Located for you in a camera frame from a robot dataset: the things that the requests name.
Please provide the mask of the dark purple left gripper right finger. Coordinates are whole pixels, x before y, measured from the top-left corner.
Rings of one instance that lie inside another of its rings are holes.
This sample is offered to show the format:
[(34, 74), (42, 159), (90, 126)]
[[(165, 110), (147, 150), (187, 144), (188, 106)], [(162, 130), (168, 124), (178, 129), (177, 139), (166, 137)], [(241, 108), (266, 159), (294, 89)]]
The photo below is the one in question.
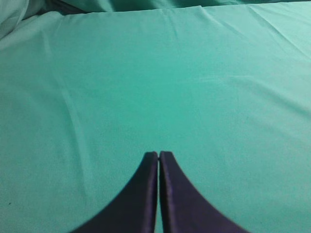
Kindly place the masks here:
[(160, 206), (165, 233), (246, 233), (247, 230), (213, 207), (193, 186), (174, 154), (162, 151)]

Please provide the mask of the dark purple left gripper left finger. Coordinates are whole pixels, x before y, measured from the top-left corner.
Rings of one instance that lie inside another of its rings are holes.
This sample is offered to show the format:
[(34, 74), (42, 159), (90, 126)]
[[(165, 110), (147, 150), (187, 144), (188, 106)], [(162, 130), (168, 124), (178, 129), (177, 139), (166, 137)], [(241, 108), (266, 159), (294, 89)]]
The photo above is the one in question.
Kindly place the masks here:
[(157, 153), (147, 152), (132, 178), (96, 216), (74, 233), (153, 233), (157, 209)]

